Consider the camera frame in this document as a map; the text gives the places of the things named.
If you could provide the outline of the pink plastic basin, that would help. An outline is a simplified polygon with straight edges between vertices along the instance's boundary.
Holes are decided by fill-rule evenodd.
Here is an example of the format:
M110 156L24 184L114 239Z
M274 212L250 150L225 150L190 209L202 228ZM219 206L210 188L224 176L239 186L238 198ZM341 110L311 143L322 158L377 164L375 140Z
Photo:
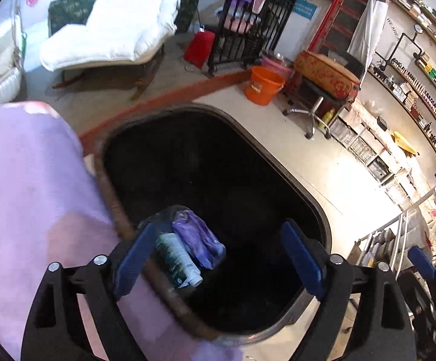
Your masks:
M261 65L280 75L286 82L295 71L291 60L274 51L263 51L261 53Z

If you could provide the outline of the dark brown trash bin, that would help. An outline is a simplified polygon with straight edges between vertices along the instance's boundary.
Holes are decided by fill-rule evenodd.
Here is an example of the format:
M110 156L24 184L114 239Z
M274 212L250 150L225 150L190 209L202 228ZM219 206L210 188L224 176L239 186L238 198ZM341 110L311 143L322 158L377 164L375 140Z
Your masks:
M164 209L191 209L225 245L202 283L178 291L156 261L145 275L185 329L222 346L272 337L295 323L305 292L280 231L292 220L332 247L322 206L233 117L188 104L134 116L105 129L95 145L97 181L117 233L133 236Z

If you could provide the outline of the black metal railing rack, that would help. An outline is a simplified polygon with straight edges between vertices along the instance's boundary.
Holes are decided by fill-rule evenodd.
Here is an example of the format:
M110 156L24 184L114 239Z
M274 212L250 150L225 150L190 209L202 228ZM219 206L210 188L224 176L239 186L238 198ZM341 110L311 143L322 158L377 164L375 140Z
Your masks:
M242 0L225 0L217 26L207 29L215 37L207 59L207 75L212 77L223 65L242 67L255 63L263 51L272 51L292 13L296 0L265 0L261 11Z

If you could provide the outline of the orange plastic bucket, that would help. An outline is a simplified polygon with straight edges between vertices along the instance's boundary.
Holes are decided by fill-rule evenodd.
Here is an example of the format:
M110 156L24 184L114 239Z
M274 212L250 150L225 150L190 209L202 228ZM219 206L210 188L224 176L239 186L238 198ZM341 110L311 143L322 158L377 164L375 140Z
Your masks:
M282 76L262 66L251 69L245 96L255 104L267 106L285 85Z

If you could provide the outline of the green patterned cabinet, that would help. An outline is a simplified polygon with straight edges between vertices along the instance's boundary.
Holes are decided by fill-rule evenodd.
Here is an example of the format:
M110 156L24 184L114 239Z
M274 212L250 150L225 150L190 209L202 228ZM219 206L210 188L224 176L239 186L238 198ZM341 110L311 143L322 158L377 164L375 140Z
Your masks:
M48 8L49 36L67 24L86 24L95 0L55 0Z

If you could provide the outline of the green white milk carton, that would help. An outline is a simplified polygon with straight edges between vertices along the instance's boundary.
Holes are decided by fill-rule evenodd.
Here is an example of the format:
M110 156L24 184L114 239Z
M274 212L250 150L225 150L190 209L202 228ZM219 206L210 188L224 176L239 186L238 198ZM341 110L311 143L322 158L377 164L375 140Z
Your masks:
M161 234L157 238L155 250L175 287L196 288L202 283L201 271L188 255L177 234Z

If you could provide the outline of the white wicker swing sofa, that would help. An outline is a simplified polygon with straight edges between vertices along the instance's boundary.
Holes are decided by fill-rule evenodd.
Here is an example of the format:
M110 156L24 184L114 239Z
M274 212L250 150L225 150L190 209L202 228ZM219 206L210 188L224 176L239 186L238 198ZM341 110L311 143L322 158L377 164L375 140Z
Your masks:
M23 33L19 12L0 24L0 104L20 93L24 75Z

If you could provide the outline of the purple plastic bag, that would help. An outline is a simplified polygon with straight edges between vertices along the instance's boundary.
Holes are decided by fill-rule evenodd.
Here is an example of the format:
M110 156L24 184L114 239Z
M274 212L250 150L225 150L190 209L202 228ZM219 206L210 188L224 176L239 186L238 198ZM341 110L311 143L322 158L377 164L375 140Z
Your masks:
M206 223L193 211L177 210L171 225L185 249L201 267L214 270L225 258L225 245L219 242Z

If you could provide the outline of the purple floral bed sheet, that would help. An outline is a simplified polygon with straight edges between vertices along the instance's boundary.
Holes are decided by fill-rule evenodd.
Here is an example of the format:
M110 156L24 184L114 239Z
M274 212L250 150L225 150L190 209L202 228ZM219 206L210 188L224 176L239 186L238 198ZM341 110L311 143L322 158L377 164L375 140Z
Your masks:
M157 238L172 233L166 214L146 219ZM83 148L48 104L0 105L0 360L20 358L33 299L48 266L85 266L120 239ZM108 359L84 295L78 295L92 352ZM145 360L240 360L242 351L189 335L140 272L117 306Z

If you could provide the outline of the red ladder shelf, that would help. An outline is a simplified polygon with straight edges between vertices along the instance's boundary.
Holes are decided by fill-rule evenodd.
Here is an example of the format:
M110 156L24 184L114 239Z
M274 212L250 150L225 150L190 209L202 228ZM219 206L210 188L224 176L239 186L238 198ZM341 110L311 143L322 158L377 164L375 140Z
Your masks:
M308 50L328 54L347 51L368 0L329 0L330 7L313 36Z

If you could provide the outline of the white padded rocking chair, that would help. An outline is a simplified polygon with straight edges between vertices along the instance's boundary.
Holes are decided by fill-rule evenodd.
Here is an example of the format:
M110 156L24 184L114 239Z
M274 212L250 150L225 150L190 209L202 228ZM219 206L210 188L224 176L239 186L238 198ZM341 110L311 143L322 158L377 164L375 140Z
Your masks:
M141 66L135 81L136 100L147 89L163 62L164 44L175 35L180 0L95 0L84 24L66 24L44 41L39 50L49 72L80 74L52 88L61 90L85 77L87 69Z

